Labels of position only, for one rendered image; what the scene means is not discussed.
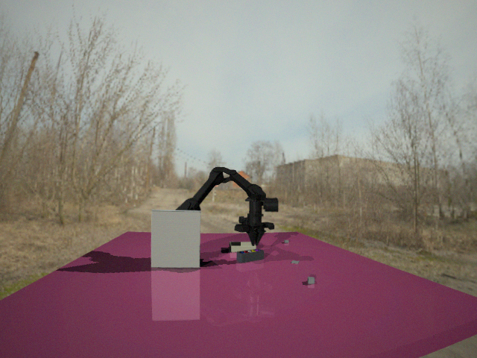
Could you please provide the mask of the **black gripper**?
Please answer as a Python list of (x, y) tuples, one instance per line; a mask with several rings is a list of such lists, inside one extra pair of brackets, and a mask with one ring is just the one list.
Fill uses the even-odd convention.
[(235, 230), (242, 233), (247, 232), (252, 246), (254, 246), (255, 243), (258, 245), (259, 240), (262, 238), (264, 232), (266, 232), (264, 229), (274, 230), (274, 223), (262, 222), (262, 217), (264, 217), (262, 212), (249, 212), (247, 216), (249, 216), (248, 224), (236, 224)]

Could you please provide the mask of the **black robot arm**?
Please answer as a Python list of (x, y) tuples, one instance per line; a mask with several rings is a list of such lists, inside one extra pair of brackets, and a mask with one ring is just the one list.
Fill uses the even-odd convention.
[[(228, 178), (224, 178), (223, 172), (230, 176)], [(245, 201), (250, 202), (249, 212), (261, 212), (262, 206), (265, 212), (278, 212), (278, 198), (266, 198), (266, 194), (262, 191), (260, 186), (251, 184), (236, 170), (225, 167), (213, 168), (209, 173), (209, 179), (197, 191), (196, 195), (193, 198), (187, 199), (176, 210), (201, 211), (200, 203), (210, 193), (213, 187), (219, 185), (220, 183), (227, 183), (229, 181), (234, 181), (247, 193), (248, 198)]]

